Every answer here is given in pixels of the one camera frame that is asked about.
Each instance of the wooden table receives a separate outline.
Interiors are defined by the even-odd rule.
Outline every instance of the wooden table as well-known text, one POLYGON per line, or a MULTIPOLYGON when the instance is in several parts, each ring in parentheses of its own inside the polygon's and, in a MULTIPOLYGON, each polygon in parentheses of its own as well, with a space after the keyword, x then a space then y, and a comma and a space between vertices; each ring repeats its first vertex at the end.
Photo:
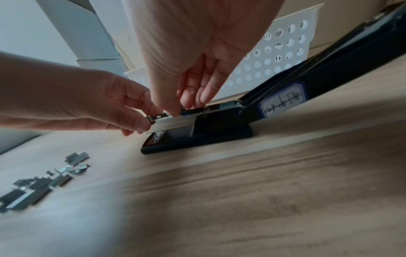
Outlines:
POLYGON ((0 256, 406 256, 406 58, 252 125, 144 156, 147 135, 57 132, 0 156, 0 194, 90 154, 0 216, 0 256))

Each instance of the stapler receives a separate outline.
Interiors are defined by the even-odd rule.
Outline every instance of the stapler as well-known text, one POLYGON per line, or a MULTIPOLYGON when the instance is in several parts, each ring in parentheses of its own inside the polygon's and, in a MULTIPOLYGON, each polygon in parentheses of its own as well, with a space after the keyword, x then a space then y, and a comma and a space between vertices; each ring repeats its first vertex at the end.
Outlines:
POLYGON ((253 137, 249 124, 294 108, 406 53, 406 3, 387 6, 333 45, 285 70, 236 101, 149 116, 143 154, 253 137))

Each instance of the stapler label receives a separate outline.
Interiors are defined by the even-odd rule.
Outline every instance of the stapler label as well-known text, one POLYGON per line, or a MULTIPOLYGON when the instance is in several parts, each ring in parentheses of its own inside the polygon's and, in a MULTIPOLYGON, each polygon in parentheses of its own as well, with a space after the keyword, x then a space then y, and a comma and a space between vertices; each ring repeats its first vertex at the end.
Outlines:
POLYGON ((259 104, 259 109, 264 118, 284 112, 307 101, 306 88, 301 82, 282 88, 259 104))

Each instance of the hand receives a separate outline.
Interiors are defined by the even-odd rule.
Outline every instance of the hand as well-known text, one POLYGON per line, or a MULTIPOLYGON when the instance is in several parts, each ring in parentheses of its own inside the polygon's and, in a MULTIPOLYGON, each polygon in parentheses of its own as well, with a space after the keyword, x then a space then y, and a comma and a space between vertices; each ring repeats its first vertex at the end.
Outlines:
POLYGON ((0 127, 33 130, 150 129, 141 113, 162 110, 150 91, 124 77, 0 53, 0 127))
POLYGON ((209 103, 284 0, 123 0, 153 102, 177 116, 209 103))

